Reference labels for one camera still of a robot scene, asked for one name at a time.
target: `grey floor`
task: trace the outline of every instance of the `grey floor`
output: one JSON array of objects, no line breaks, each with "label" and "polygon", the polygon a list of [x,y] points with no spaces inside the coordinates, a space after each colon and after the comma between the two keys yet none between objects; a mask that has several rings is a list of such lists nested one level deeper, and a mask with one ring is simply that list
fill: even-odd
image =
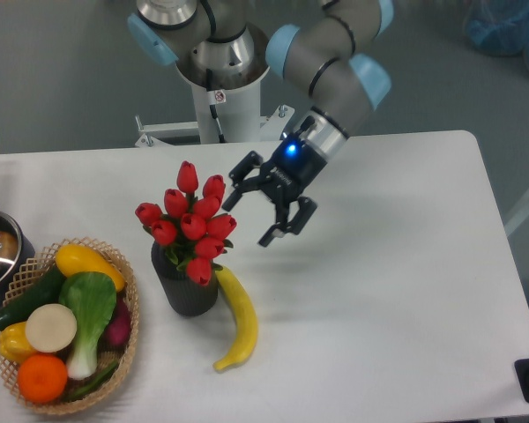
[{"label": "grey floor", "polygon": [[[253,0],[267,35],[320,18],[316,0]],[[355,135],[468,130],[479,141],[500,213],[529,186],[529,72],[520,57],[475,51],[460,0],[395,0],[388,30],[368,48],[393,88]],[[0,153],[131,148],[144,124],[195,120],[190,89],[151,63],[125,20],[133,0],[0,0]],[[263,114],[310,103],[270,74]],[[529,302],[529,220],[510,239]],[[525,423],[529,418],[509,419]]]}]

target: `light blue joint cap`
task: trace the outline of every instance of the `light blue joint cap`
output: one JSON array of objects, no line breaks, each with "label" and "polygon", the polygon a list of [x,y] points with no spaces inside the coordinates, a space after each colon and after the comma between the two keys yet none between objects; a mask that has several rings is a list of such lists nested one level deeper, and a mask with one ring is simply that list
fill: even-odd
[{"label": "light blue joint cap", "polygon": [[380,4],[380,29],[378,30],[378,35],[384,32],[384,29],[388,27],[388,25],[392,22],[394,19],[394,4],[391,2],[392,0],[378,0],[378,3]]},{"label": "light blue joint cap", "polygon": [[380,101],[390,91],[390,76],[380,64],[366,55],[354,56],[349,60],[349,64],[369,96],[372,108],[376,110]]},{"label": "light blue joint cap", "polygon": [[284,78],[284,64],[288,50],[298,31],[300,31],[300,27],[296,25],[284,25],[274,33],[266,46],[266,62],[272,71],[281,78]]},{"label": "light blue joint cap", "polygon": [[135,13],[127,18],[127,27],[143,51],[156,63],[169,66],[178,60],[176,54],[165,41]]}]

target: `tulip bouquet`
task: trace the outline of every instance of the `tulip bouquet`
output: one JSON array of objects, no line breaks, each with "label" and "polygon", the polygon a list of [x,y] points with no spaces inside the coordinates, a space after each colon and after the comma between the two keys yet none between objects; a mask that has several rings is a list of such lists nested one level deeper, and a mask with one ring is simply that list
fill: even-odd
[{"label": "tulip bouquet", "polygon": [[142,203],[135,210],[143,228],[153,236],[166,252],[168,260],[178,271],[185,271],[190,279],[207,286],[212,270],[220,269],[213,259],[227,253],[233,244],[227,239],[237,222],[224,213],[216,216],[225,193],[220,174],[210,176],[202,189],[198,188],[197,172],[193,164],[184,161],[176,178],[178,189],[167,189],[165,211],[157,204]]}]

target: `cucumber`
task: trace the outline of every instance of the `cucumber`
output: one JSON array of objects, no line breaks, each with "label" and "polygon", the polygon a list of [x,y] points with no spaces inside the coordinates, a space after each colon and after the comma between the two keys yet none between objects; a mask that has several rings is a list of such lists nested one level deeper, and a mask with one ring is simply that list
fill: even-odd
[{"label": "cucumber", "polygon": [[115,370],[119,366],[119,361],[112,361],[106,368],[101,370],[88,384],[77,388],[63,397],[63,401],[71,403],[84,398],[86,395],[97,390],[106,380],[108,380],[114,374]]},{"label": "cucumber", "polygon": [[66,277],[55,264],[15,300],[0,309],[0,331],[14,323],[25,322],[37,308],[59,301]]}]

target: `dark flower pot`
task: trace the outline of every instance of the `dark flower pot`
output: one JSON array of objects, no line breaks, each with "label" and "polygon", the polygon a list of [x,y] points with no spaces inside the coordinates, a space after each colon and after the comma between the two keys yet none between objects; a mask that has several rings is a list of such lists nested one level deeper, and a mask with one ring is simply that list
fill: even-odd
[{"label": "dark flower pot", "polygon": [[151,261],[159,276],[168,303],[179,315],[202,315],[213,307],[218,299],[218,280],[215,273],[207,286],[201,286],[190,279],[185,272],[178,271],[168,260],[165,249],[156,242],[151,248]]}]

